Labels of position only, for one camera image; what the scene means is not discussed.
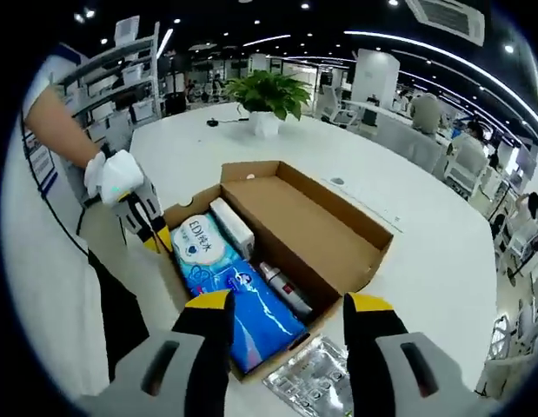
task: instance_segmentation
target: green plant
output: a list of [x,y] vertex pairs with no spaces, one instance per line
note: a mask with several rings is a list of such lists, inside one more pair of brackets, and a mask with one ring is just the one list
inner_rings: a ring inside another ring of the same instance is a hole
[[256,70],[246,78],[230,80],[227,92],[247,111],[272,111],[281,120],[291,113],[300,120],[302,103],[309,100],[304,85],[291,76]]

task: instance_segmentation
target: white flower pot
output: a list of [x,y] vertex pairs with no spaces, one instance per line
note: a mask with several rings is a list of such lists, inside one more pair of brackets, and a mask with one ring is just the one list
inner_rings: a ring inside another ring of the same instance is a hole
[[282,120],[272,111],[252,111],[249,114],[249,126],[255,136],[272,137],[278,135]]

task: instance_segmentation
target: ceiling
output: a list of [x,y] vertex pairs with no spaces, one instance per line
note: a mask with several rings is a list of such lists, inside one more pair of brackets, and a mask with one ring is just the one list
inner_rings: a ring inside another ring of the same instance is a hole
[[[397,6],[391,6],[388,0],[253,0],[250,3],[239,3],[238,0],[218,0],[212,3],[159,0],[120,3],[90,0],[84,5],[93,9],[95,15],[85,23],[77,23],[75,20],[71,22],[63,41],[86,56],[94,56],[113,46],[112,38],[117,21],[139,15],[139,36],[152,34],[155,22],[161,24],[159,43],[169,28],[174,30],[165,51],[183,53],[197,44],[217,45],[197,53],[192,50],[191,57],[196,60],[218,54],[224,58],[246,58],[257,50],[275,56],[283,56],[286,52],[287,56],[332,54],[332,57],[354,59],[353,51],[379,47],[382,52],[392,53],[400,61],[402,71],[440,84],[440,87],[415,79],[418,85],[426,86],[435,93],[443,88],[450,89],[479,105],[499,122],[505,123],[514,134],[534,138],[528,127],[538,133],[538,123],[517,100],[466,65],[421,46],[343,33],[345,30],[363,30],[404,36],[454,53],[507,84],[538,114],[538,49],[535,48],[538,44],[538,23],[532,23],[538,22],[538,19],[529,18],[526,15],[528,11],[517,10],[514,2],[508,0],[462,1],[485,15],[485,43],[482,47],[418,23],[404,0],[398,0]],[[308,3],[309,9],[304,10],[302,3]],[[180,23],[174,23],[175,19],[180,19]],[[242,46],[280,35],[291,37],[249,47]],[[108,40],[105,45],[100,42],[103,38]],[[515,46],[514,54],[504,51],[506,43]],[[412,83],[412,79],[412,76],[400,76],[400,81],[404,83]],[[523,126],[521,120],[527,121],[529,125]]]

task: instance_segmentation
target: air conditioning vent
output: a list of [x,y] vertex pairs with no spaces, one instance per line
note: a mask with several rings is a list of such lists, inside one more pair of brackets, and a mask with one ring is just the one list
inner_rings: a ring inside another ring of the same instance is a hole
[[446,30],[479,46],[485,42],[485,16],[456,0],[406,0],[419,23]]

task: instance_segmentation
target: potted plant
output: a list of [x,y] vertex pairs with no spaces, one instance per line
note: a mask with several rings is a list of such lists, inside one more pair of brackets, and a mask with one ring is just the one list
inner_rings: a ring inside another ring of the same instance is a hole
[[288,113],[302,117],[302,103],[307,103],[307,85],[291,76],[256,70],[246,78],[229,81],[227,93],[249,113],[249,124],[258,136],[269,137],[278,130]]

